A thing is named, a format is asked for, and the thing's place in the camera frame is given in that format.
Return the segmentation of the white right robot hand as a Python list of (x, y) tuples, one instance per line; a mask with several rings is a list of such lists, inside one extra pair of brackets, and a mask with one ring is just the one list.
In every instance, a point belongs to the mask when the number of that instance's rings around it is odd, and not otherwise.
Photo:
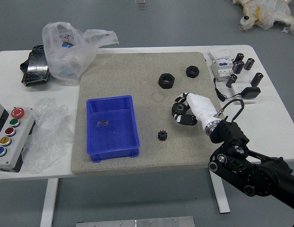
[(171, 113), (181, 125), (194, 126), (200, 121), (205, 132), (221, 121), (215, 117), (216, 109), (211, 100), (193, 93), (180, 94), (175, 99)]

